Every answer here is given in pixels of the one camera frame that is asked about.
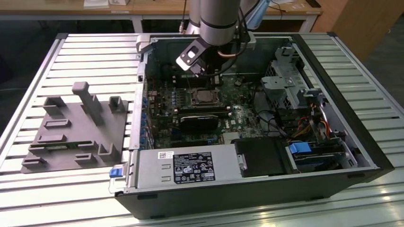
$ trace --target motherboard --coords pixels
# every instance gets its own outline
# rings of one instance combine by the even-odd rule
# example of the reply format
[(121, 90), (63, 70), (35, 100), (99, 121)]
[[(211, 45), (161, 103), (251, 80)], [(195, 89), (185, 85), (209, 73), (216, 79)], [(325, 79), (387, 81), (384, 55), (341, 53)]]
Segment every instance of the motherboard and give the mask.
[(148, 83), (155, 148), (229, 144), (263, 136), (252, 109), (255, 83), (223, 76), (221, 86), (197, 87), (192, 75)]

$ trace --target power supply label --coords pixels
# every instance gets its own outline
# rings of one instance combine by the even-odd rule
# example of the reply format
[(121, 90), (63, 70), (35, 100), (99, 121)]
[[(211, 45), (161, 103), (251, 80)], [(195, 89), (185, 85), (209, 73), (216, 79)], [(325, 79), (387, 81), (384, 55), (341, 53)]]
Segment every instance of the power supply label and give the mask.
[(173, 155), (173, 170), (176, 184), (213, 181), (212, 153)]

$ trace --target gray post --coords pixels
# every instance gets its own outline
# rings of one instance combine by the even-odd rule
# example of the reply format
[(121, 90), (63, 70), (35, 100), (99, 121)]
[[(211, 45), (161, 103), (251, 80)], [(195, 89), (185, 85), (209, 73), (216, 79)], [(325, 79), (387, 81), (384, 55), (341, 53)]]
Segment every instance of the gray post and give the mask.
[(44, 110), (51, 118), (64, 118), (63, 112), (59, 107), (65, 106), (65, 103), (60, 96), (48, 97), (44, 103)]
[(75, 82), (71, 90), (73, 94), (80, 97), (85, 111), (89, 114), (95, 125), (99, 126), (104, 124), (104, 120), (100, 114), (100, 102), (89, 95), (88, 87), (89, 85), (87, 82)]
[(111, 112), (113, 114), (116, 114), (116, 113), (125, 113), (127, 112), (127, 108), (125, 108), (125, 105), (124, 105), (124, 103), (121, 101), (120, 96), (111, 96), (109, 97), (108, 106), (109, 106)]

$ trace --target silver cylinder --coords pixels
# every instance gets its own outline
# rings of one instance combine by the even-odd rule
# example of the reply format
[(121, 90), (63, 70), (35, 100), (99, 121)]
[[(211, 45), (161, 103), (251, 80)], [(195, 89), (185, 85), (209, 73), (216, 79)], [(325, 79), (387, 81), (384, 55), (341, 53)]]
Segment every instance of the silver cylinder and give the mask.
[(201, 21), (201, 1), (189, 0), (189, 23), (187, 27), (185, 34), (193, 35), (200, 33), (200, 21)]
[(240, 0), (201, 0), (201, 38), (216, 46), (232, 41)]
[(201, 1), (200, 0), (189, 0), (189, 20), (192, 21), (193, 26), (199, 27), (201, 20)]

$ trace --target desk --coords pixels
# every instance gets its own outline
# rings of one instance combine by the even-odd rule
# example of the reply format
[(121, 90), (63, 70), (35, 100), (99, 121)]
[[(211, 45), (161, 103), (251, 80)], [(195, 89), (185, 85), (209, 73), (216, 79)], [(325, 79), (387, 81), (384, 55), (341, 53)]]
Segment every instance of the desk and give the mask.
[[(293, 3), (281, 4), (280, 13), (277, 9), (268, 8), (264, 20), (303, 20), (300, 32), (309, 32), (315, 24), (317, 16), (323, 13), (321, 8), (313, 8), (305, 0), (295, 0)], [(143, 32), (141, 20), (160, 19), (173, 20), (181, 19), (184, 9), (184, 0), (136, 0), (133, 4), (133, 27), (136, 33)]]
[(0, 20), (132, 20), (133, 3), (84, 9), (84, 0), (0, 0)]
[[(84, 9), (84, 0), (0, 0), (0, 20), (131, 20), (136, 33), (143, 33), (147, 19), (181, 19), (184, 0), (131, 0), (127, 6), (111, 5), (107, 9)], [(301, 20), (300, 32), (309, 32), (321, 14), (305, 0), (281, 4), (285, 10), (268, 8), (264, 20)]]

